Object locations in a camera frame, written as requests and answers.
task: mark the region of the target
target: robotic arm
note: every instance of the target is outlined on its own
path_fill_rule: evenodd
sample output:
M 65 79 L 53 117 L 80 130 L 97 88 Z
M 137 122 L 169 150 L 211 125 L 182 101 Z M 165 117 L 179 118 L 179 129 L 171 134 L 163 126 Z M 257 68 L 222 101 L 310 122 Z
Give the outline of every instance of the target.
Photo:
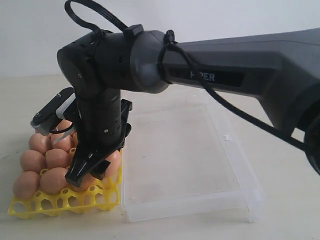
M 120 33 L 102 30 L 78 18 L 71 2 L 83 4 L 115 24 Z M 62 90 L 31 121 L 41 134 L 78 132 L 79 144 L 66 180 L 75 186 L 85 174 L 102 179 L 108 157 L 124 146 L 132 102 L 120 91 L 157 94 L 171 84 L 204 88 L 230 111 L 305 151 L 320 174 L 320 28 L 297 32 L 177 43 L 172 30 L 127 27 L 91 0 L 68 0 L 65 10 L 92 32 L 57 53 L 72 87 Z M 255 97 L 274 127 L 234 107 L 216 92 Z M 295 128 L 304 142 L 291 137 Z

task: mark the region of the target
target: black cable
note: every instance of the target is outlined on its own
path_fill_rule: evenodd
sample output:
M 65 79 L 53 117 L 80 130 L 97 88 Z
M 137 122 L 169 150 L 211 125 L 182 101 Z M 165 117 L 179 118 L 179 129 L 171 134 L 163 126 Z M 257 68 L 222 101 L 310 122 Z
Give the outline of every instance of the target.
M 62 129 L 62 130 L 57 130 L 57 131 L 56 131 L 56 130 L 51 129 L 51 130 L 50 130 L 50 133 L 51 133 L 51 134 L 63 134 L 63 133 L 65 133 L 65 132 L 71 130 L 73 127 L 74 127 L 74 123 L 71 123 L 70 126 L 68 126 L 68 127 L 65 128 L 65 129 Z
M 206 92 L 208 94 L 210 94 L 211 97 L 213 97 L 218 103 L 220 103 L 226 109 L 230 110 L 232 113 L 234 113 L 237 116 L 239 116 L 240 118 L 248 121 L 249 123 L 257 126 L 258 128 L 260 128 L 260 129 L 274 135 L 275 137 L 287 142 L 288 144 L 290 144 L 290 145 L 292 145 L 292 146 L 294 146 L 304 152 L 309 151 L 309 147 L 305 143 L 303 143 L 303 142 L 301 142 L 301 141 L 299 141 L 289 135 L 286 135 L 285 133 L 281 132 L 280 130 L 266 124 L 265 122 L 255 118 L 254 116 L 249 115 L 248 113 L 246 113 L 246 112 L 242 111 L 241 109 L 237 108 L 236 106 L 232 105 L 227 100 L 225 100 L 223 97 L 221 97 L 218 93 L 216 93 L 216 91 L 213 90 L 206 83 L 205 79 L 201 76 L 200 72 L 195 67 L 195 64 L 193 63 L 193 61 L 189 58 L 187 53 L 182 48 L 178 47 L 174 43 L 169 44 L 166 48 L 171 51 L 174 51 L 176 53 L 179 53 L 183 57 L 183 59 L 185 60 L 185 62 L 189 66 L 190 70 L 195 73 L 195 79 L 201 83 L 202 87 L 206 90 Z
M 117 27 L 120 31 L 124 31 L 128 26 L 126 26 L 122 21 L 120 21 L 115 15 L 113 15 L 110 11 L 105 9 L 99 3 L 94 2 L 92 0 L 68 0 L 64 3 L 64 10 L 69 15 L 69 17 L 79 26 L 92 30 L 98 37 L 103 36 L 103 31 L 95 24 L 82 20 L 78 17 L 75 12 L 71 8 L 71 2 L 75 2 L 90 8 L 96 13 L 103 16 L 110 23 L 112 23 L 115 27 Z

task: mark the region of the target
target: clear plastic container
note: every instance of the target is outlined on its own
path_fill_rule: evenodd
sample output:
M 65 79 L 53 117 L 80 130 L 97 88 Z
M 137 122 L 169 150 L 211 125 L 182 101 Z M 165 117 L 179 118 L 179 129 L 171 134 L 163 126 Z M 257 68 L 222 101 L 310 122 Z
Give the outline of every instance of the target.
M 239 207 L 257 220 L 263 194 L 222 106 L 177 85 L 122 97 L 133 101 L 121 197 L 130 222 Z

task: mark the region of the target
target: white wall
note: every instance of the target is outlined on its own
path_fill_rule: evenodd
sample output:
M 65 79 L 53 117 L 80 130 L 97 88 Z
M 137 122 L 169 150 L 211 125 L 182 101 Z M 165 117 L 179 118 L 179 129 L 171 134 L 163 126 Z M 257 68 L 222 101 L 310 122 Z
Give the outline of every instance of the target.
M 0 1 L 0 77 L 60 74 L 59 48 L 88 31 L 64 11 L 65 0 Z M 127 25 L 175 30 L 195 41 L 320 27 L 319 0 L 98 0 Z M 115 30 L 73 4 L 80 17 Z

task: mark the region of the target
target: plastic egg crate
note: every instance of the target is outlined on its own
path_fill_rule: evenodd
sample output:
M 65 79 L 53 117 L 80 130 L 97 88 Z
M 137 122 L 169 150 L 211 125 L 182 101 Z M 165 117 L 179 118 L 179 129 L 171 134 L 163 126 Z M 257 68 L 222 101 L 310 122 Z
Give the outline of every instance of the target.
M 73 156 L 75 148 L 69 154 Z M 39 214 L 59 216 L 65 211 L 85 213 L 93 208 L 103 211 L 113 209 L 120 204 L 118 185 L 122 182 L 122 167 L 114 176 L 96 180 L 86 191 L 75 192 L 66 187 L 60 194 L 51 195 L 38 190 L 30 200 L 13 197 L 8 214 L 21 219 L 31 219 Z

